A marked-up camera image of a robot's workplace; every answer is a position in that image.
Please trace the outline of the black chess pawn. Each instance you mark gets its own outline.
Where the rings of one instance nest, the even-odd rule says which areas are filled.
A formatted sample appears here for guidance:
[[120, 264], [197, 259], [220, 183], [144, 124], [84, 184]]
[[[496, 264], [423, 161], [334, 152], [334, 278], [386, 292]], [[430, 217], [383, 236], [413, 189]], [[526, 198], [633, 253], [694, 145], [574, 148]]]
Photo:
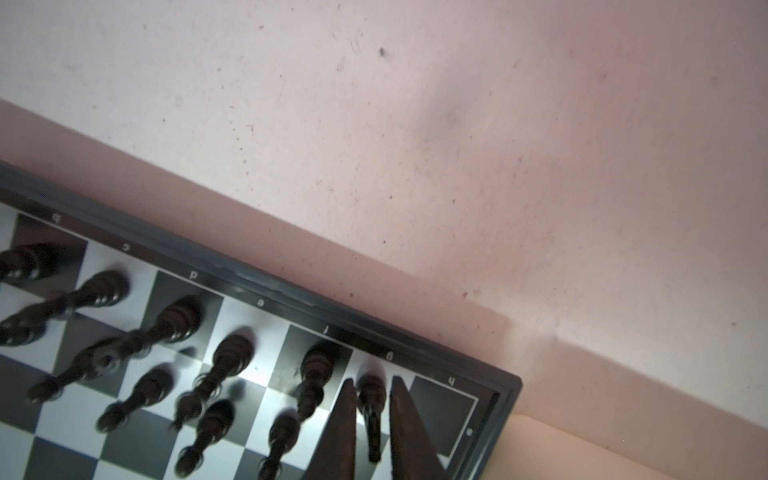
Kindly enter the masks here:
[[379, 463], [382, 453], [381, 418], [387, 398], [386, 387], [380, 376], [366, 373], [359, 379], [356, 389], [358, 410], [366, 428], [368, 460], [370, 463]]

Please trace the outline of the black white chess board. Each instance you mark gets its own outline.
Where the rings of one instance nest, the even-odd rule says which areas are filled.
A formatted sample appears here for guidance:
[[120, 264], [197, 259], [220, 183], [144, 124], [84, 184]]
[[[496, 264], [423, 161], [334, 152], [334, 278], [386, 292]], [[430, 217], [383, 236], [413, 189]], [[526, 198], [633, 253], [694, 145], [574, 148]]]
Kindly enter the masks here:
[[450, 479], [478, 478], [521, 379], [1, 167], [1, 475], [304, 479], [343, 382], [400, 376]]

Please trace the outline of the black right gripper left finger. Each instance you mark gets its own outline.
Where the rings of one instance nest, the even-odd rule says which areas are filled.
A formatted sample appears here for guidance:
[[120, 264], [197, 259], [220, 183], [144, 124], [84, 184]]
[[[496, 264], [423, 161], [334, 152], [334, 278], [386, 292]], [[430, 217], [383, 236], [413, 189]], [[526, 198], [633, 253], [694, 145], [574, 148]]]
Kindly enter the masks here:
[[355, 477], [357, 394], [346, 379], [339, 391], [312, 458], [305, 480], [352, 480]]

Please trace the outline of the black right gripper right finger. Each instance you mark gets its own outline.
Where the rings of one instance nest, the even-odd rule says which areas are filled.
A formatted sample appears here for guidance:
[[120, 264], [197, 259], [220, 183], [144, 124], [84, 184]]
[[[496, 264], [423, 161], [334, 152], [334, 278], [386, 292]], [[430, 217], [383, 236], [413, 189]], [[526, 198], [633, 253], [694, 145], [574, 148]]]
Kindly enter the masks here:
[[392, 378], [389, 416], [392, 478], [449, 480], [400, 376]]

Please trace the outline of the white plastic tray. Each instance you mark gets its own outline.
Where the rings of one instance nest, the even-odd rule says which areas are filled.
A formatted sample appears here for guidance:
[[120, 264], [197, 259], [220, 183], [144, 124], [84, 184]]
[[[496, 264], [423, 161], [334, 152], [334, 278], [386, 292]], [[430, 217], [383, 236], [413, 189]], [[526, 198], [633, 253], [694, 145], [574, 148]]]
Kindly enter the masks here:
[[512, 415], [481, 475], [503, 480], [664, 479], [660, 472], [523, 415]]

